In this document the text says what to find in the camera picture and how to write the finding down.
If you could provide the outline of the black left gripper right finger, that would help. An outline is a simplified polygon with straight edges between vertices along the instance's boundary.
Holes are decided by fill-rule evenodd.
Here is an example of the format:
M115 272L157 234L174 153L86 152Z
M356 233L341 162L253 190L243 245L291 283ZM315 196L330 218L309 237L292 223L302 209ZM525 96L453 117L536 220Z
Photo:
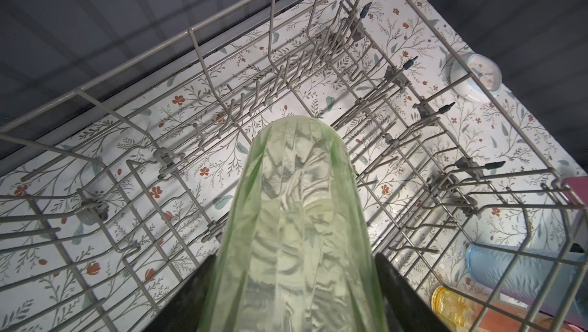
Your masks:
M389 331L450 332L384 254L375 255L375 266Z

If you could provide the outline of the green glass tumbler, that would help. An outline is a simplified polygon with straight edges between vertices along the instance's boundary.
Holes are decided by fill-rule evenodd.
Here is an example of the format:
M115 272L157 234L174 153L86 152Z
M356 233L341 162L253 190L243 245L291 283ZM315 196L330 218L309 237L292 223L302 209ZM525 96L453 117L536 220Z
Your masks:
M324 122L289 116L255 137L199 330L387 330L355 172Z

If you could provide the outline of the yellow glass tumbler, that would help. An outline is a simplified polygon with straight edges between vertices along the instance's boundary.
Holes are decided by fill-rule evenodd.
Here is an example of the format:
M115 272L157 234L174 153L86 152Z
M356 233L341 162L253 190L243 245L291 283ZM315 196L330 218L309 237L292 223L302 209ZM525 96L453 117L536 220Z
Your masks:
M465 297L439 286L431 296L431 307L434 314L451 331L470 331L483 308L482 304L472 298L487 300L487 296L484 294L467 293L467 295L468 297Z

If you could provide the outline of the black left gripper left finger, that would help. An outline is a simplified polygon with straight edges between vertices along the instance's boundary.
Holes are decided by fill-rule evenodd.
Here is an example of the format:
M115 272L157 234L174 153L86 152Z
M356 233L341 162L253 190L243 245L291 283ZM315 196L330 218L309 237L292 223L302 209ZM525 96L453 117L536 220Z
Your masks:
M143 331L197 331L216 259L216 255L206 258Z

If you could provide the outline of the blue glass tumbler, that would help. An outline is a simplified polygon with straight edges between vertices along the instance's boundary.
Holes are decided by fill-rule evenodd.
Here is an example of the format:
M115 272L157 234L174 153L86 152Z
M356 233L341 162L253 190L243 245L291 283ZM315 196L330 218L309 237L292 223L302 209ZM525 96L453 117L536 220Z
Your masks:
M504 246L498 250L471 245L467 251L467 266L474 280L494 289L514 258L514 246ZM548 260L559 255L558 251L548 249L529 249L534 256L522 255L502 284L502 294L517 301L532 305L543 287L554 263ZM564 257L567 261L560 267L554 283L549 290L541 311L555 315L564 302L569 287L572 285L578 268L573 264L585 260L585 255L570 252ZM583 329L587 328L587 279L585 278L572 299L565 321Z

